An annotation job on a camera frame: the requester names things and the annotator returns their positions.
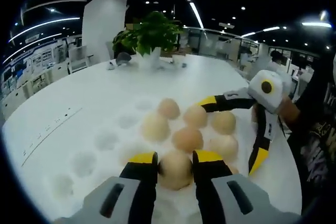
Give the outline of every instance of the black t-shirt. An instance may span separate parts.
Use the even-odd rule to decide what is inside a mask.
[[[333,57],[324,56],[296,105],[300,109],[288,143],[301,181],[302,211],[334,176],[336,90]]]

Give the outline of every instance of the white pillar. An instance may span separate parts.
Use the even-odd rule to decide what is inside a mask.
[[[267,44],[260,43],[258,56],[268,56],[268,49],[269,49],[269,46]]]
[[[238,62],[238,53],[240,48],[240,39],[232,39],[230,42],[230,50],[228,58],[234,63]]]
[[[106,42],[124,30],[126,0],[92,0],[84,8],[82,45],[99,62],[110,59]]]

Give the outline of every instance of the white pot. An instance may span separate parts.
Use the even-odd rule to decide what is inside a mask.
[[[160,54],[161,47],[156,47],[149,55],[144,54],[143,56],[138,52],[136,55],[139,59],[139,68],[144,70],[155,70],[160,67]]]

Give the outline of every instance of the potted plant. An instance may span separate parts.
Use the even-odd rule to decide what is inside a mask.
[[[119,33],[113,40],[113,47],[122,43],[136,52],[140,67],[156,69],[160,64],[161,50],[172,51],[181,31],[175,21],[160,12],[151,12],[134,30]]]

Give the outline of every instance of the gray gripper housing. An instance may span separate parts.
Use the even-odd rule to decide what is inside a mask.
[[[127,224],[140,181],[111,177],[84,199],[83,207],[56,224]]]
[[[227,224],[291,224],[300,218],[272,206],[268,194],[243,175],[213,178],[212,183]]]

